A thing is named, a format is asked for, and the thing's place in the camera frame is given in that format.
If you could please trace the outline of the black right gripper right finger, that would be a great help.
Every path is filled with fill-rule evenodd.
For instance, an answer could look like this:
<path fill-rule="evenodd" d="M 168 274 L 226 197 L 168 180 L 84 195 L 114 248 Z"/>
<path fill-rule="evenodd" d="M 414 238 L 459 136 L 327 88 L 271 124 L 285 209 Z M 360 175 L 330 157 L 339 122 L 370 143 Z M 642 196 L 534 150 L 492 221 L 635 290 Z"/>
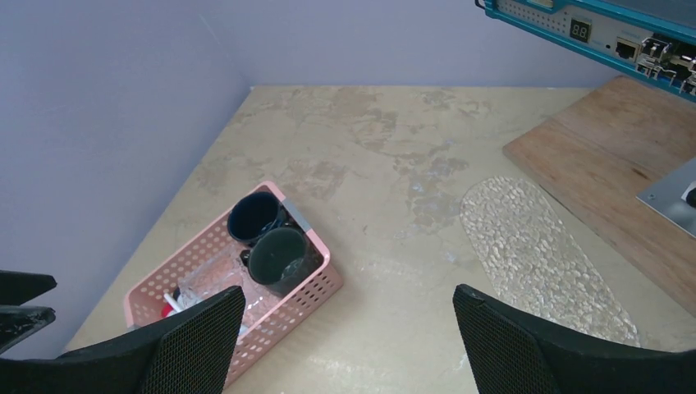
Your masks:
<path fill-rule="evenodd" d="M 695 352 L 627 346 L 460 284 L 453 307 L 480 393 L 693 393 Z"/>

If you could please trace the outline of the pink perforated plastic basket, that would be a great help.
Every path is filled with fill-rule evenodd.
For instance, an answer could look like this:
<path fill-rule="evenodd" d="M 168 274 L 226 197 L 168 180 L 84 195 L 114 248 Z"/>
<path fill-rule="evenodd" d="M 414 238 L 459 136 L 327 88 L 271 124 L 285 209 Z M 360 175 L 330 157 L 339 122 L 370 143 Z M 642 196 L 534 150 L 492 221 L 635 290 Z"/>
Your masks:
<path fill-rule="evenodd" d="M 330 262 L 331 253 L 328 247 L 281 190 L 273 182 L 264 181 L 258 184 L 254 191 L 271 192 L 280 200 L 290 219 L 299 225 L 300 230 L 320 253 L 323 263 L 289 295 L 282 298 L 276 296 L 276 305 L 254 325 L 250 328 L 242 325 L 224 383 L 226 387 L 235 382 L 343 285 L 341 276 Z M 126 293 L 124 313 L 128 328 L 142 328 L 161 320 L 161 309 L 168 305 L 163 298 L 164 293 L 173 296 L 174 291 L 179 290 L 180 280 L 210 259 L 226 255 L 239 259 L 238 255 L 243 249 L 243 244 L 228 234 L 227 215 L 216 218 Z"/>

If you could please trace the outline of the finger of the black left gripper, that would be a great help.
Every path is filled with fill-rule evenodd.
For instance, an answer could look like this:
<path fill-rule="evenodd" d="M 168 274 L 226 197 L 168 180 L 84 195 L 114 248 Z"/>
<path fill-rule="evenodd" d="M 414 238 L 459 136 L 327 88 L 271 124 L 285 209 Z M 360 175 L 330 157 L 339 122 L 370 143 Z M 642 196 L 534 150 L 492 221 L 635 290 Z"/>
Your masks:
<path fill-rule="evenodd" d="M 55 321 L 55 311 L 42 306 L 1 306 L 1 353 Z"/>
<path fill-rule="evenodd" d="M 1 305 L 23 305 L 57 286 L 54 277 L 46 274 L 2 270 L 0 277 Z"/>

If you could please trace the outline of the dark blue mug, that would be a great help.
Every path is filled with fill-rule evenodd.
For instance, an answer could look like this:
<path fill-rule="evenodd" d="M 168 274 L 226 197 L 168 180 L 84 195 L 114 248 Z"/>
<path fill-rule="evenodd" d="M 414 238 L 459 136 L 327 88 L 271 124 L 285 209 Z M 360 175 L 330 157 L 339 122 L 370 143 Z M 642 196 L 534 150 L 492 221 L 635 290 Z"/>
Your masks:
<path fill-rule="evenodd" d="M 288 213 L 271 192 L 254 192 L 241 199 L 227 216 L 228 234 L 240 243 L 255 245 L 269 231 L 288 223 Z"/>

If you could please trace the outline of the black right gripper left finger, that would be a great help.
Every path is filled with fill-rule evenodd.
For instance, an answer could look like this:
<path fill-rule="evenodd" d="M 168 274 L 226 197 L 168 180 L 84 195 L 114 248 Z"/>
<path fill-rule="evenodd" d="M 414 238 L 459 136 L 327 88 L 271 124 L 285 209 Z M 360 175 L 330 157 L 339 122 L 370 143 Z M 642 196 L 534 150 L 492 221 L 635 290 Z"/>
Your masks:
<path fill-rule="evenodd" d="M 231 286 L 156 323 L 53 360 L 1 361 L 3 393 L 220 393 L 245 309 Z"/>

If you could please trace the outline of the dark green mug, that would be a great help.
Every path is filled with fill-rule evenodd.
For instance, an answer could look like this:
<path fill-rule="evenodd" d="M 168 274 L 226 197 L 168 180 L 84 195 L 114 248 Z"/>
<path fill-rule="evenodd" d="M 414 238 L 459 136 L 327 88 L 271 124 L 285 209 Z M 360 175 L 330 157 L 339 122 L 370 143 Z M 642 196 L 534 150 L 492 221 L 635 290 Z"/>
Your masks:
<path fill-rule="evenodd" d="M 323 263 L 306 235 L 292 227 L 273 229 L 239 253 L 250 278 L 277 297 L 289 295 Z"/>

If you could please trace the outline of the clear textured oval tray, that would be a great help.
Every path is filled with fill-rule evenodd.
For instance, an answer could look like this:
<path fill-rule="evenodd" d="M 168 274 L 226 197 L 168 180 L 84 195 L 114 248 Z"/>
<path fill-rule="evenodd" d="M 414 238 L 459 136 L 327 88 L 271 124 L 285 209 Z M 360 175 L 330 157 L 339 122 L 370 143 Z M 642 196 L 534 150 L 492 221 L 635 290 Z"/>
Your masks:
<path fill-rule="evenodd" d="M 543 192 L 496 176 L 463 196 L 460 221 L 497 298 L 575 331 L 630 346 L 639 333 Z"/>

